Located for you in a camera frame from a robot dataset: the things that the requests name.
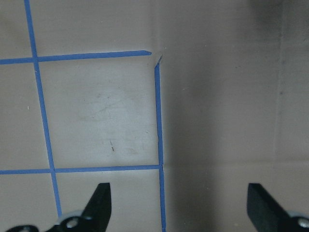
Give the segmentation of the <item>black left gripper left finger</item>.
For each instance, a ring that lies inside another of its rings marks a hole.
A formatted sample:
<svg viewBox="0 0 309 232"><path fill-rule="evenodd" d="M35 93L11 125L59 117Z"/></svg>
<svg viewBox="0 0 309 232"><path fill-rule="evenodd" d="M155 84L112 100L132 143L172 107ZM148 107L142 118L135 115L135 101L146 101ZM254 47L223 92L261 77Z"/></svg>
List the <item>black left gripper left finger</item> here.
<svg viewBox="0 0 309 232"><path fill-rule="evenodd" d="M110 183L97 185L93 195L80 215L66 217L57 222L49 232L105 232L112 214Z"/></svg>

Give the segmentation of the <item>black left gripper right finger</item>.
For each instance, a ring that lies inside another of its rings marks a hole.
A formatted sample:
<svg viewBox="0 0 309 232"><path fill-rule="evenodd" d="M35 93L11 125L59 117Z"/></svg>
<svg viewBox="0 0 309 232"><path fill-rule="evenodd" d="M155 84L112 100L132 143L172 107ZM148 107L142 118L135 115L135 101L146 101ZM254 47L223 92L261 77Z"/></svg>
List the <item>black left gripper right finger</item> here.
<svg viewBox="0 0 309 232"><path fill-rule="evenodd" d="M307 232L309 217L289 213L259 183L249 183L247 215L258 232Z"/></svg>

